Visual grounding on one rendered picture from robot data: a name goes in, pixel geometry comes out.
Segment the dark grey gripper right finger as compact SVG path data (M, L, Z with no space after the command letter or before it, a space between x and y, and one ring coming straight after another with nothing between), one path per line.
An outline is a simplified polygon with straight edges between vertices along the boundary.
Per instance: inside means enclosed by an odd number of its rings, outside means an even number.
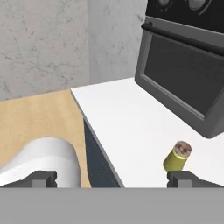
M176 188L223 188L207 180L198 178L190 171L168 171L167 172L168 187Z

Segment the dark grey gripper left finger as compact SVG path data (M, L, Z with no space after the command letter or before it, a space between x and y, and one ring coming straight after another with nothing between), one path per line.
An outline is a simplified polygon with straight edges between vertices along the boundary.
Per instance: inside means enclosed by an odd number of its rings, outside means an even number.
M26 178L10 183L10 187L50 188L56 187L56 171L34 171Z

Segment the yellow shaker with brown top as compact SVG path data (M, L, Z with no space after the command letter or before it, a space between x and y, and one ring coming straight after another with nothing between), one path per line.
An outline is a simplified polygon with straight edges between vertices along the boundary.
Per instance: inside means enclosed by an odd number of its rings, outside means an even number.
M185 141L178 141L163 162L164 169L169 171L182 171L187 159L192 153L192 147Z

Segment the dark blue counter cabinet front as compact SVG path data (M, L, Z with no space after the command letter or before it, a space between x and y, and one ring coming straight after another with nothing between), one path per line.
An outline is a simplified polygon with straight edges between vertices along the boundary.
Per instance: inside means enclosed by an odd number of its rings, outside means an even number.
M122 187L122 183L109 167L109 163L104 157L87 122L83 121L83 124L87 157L87 176L90 185L93 188Z

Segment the white rounded cylinder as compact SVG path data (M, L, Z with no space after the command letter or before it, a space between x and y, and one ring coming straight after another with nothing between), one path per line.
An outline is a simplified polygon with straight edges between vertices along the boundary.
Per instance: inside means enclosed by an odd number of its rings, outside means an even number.
M0 168L0 186L26 178L35 171L56 171L58 187L81 187L81 169L74 147L57 137L27 143Z

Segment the dark glass toaster oven door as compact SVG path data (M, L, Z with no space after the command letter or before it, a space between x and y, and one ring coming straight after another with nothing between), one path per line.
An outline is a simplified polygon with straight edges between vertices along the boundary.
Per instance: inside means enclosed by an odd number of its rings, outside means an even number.
M135 82L203 137L224 133L224 57L143 30Z

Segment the grey and black toaster oven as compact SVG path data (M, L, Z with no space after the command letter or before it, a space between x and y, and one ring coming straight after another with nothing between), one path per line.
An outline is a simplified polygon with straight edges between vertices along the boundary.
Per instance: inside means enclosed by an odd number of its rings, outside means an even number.
M144 22L224 47L224 0L148 0Z

